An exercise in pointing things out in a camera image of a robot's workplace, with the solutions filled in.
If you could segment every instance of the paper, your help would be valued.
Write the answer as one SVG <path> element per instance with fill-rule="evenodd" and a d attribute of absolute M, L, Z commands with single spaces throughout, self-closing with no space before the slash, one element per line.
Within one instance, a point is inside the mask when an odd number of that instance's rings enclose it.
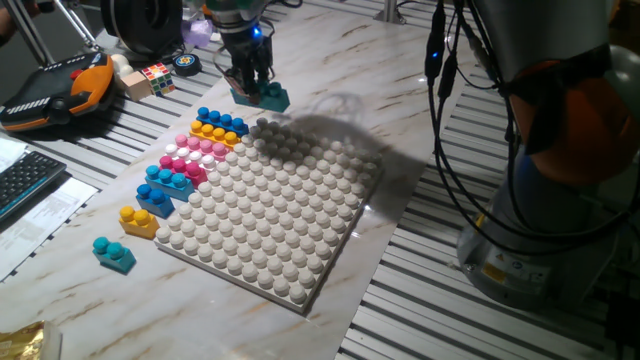
<path fill-rule="evenodd" d="M 0 279 L 11 274 L 96 192 L 94 187 L 69 178 L 53 193 L 41 197 L 35 206 L 7 229 L 0 229 Z"/>
<path fill-rule="evenodd" d="M 0 138 L 0 172 L 5 171 L 24 154 L 26 144 Z"/>

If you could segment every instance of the yellow lego brick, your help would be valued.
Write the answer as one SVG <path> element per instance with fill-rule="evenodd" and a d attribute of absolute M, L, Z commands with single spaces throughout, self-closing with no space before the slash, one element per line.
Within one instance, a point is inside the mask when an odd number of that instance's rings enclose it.
<path fill-rule="evenodd" d="M 120 209 L 120 226 L 129 235 L 153 240 L 160 228 L 158 219 L 147 210 L 135 211 L 131 206 Z"/>
<path fill-rule="evenodd" d="M 223 128 L 214 129 L 213 125 L 203 125 L 201 121 L 194 121 L 191 123 L 189 135 L 195 136 L 200 140 L 209 140 L 214 143 L 219 142 L 224 144 L 230 150 L 233 150 L 233 146 L 240 142 L 238 135 L 233 131 L 225 131 Z"/>

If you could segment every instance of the purple object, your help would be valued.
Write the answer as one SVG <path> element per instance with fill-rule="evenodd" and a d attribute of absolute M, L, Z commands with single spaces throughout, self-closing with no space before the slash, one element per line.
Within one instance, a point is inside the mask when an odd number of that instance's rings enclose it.
<path fill-rule="evenodd" d="M 203 48 L 209 44 L 213 34 L 213 23 L 211 20 L 183 21 L 181 30 L 185 43 Z"/>

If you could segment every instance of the white table surface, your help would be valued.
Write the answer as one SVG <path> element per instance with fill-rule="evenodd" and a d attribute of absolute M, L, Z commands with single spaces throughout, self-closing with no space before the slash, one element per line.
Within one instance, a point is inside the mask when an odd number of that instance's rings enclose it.
<path fill-rule="evenodd" d="M 63 359 L 333 358 L 433 150 L 422 75 L 427 37 L 424 29 L 313 6 L 292 11 L 278 24 L 273 44 L 276 80 L 292 104 L 286 114 L 235 105 L 229 86 L 215 85 L 16 279 L 0 286 L 0 331 L 53 321 L 64 336 Z M 382 149 L 385 176 L 306 317 L 119 226 L 119 209 L 137 207 L 135 189 L 145 168 L 177 134 L 187 133 L 200 106 L 250 125 L 261 116 L 294 119 L 292 126 L 318 136 L 349 136 Z M 91 253 L 99 236 L 122 242 L 136 256 L 127 276 L 99 265 Z"/>

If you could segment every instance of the orange and black device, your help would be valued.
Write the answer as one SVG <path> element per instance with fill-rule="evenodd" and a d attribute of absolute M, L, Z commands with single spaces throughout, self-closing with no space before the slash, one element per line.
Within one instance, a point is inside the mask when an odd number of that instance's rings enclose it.
<path fill-rule="evenodd" d="M 101 52 L 78 55 L 41 68 L 0 106 L 0 125 L 25 131 L 106 109 L 115 94 L 113 62 Z"/>

